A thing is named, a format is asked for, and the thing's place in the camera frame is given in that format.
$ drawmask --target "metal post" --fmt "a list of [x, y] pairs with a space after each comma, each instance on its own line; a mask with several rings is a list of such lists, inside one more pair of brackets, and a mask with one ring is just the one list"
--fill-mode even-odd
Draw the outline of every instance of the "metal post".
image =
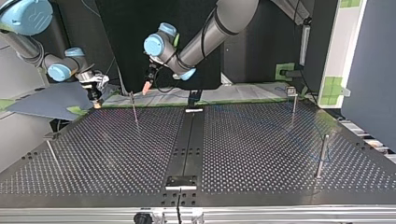
[[58, 158], [56, 157], [55, 151], [53, 150], [52, 145], [50, 144], [50, 140], [47, 140], [47, 145], [49, 146], [50, 154], [52, 154], [52, 157], [55, 160], [56, 164], [58, 165], [59, 170], [62, 171], [61, 164], [59, 164], [58, 162]]
[[319, 161], [319, 164], [318, 164], [317, 178], [321, 178], [321, 172], [323, 170], [324, 160], [326, 159], [326, 152], [327, 152], [328, 145], [329, 145], [329, 139], [330, 139], [330, 136], [328, 134], [326, 134], [324, 136], [322, 150], [321, 150], [321, 153], [320, 153], [320, 161]]
[[293, 114], [295, 114], [295, 113], [296, 113], [296, 107], [297, 107], [297, 97], [298, 97], [298, 95], [296, 94], [296, 95], [294, 96]]

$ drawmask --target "metal clamp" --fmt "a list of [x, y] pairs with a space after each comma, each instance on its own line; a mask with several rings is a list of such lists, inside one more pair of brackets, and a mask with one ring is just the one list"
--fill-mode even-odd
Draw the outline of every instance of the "metal clamp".
[[197, 190], [196, 176], [169, 176], [166, 190]]

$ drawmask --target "dark backdrop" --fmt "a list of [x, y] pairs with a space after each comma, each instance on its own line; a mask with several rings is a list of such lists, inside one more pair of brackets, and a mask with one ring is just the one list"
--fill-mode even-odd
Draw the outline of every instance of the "dark backdrop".
[[[143, 53], [146, 37], [156, 33], [161, 22], [176, 26], [181, 48], [200, 31], [217, 0], [96, 0], [106, 33], [122, 73], [127, 91], [141, 91], [149, 57]], [[175, 85], [172, 72], [162, 71], [161, 86]], [[197, 73], [187, 82], [179, 82], [184, 90], [216, 89], [220, 85], [220, 51], [217, 49], [197, 66]]]

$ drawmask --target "metal bracket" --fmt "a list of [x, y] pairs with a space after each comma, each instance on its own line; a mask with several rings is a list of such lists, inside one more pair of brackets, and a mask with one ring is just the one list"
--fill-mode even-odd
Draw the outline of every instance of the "metal bracket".
[[343, 89], [341, 90], [341, 94], [345, 97], [350, 97], [350, 93], [351, 93], [351, 91], [347, 88], [343, 87]]
[[165, 214], [164, 213], [159, 213], [159, 214], [152, 214], [152, 219], [154, 224], [165, 224]]
[[296, 112], [297, 108], [297, 101], [298, 101], [298, 93], [295, 87], [287, 87], [286, 88], [286, 94], [288, 97], [294, 97], [294, 103], [293, 103], [293, 114]]
[[201, 96], [202, 90], [190, 91], [189, 104], [186, 108], [186, 113], [199, 113], [204, 111], [200, 106], [196, 105], [196, 103], [201, 100]]
[[166, 190], [197, 190], [196, 176], [169, 176]]

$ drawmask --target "white wall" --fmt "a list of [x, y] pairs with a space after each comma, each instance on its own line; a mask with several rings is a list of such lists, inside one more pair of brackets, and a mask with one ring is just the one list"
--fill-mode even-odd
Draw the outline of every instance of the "white wall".
[[0, 120], [0, 172], [43, 143], [43, 136], [50, 132], [49, 122], [19, 114]]
[[[338, 8], [319, 99], [322, 97], [326, 77], [342, 77], [342, 87], [347, 86], [366, 3], [367, 0], [361, 0], [359, 7]], [[344, 96], [341, 96], [338, 98], [337, 105], [322, 105], [319, 102], [319, 106], [321, 108], [341, 108], [343, 101]]]
[[[0, 37], [0, 48], [7, 46]], [[18, 58], [13, 48], [0, 51], [0, 99], [10, 99], [45, 86], [37, 69]]]
[[[7, 43], [0, 39], [0, 48]], [[12, 48], [0, 51], [0, 99], [15, 99], [44, 87], [37, 69], [19, 59]], [[43, 142], [50, 119], [0, 112], [0, 172]]]

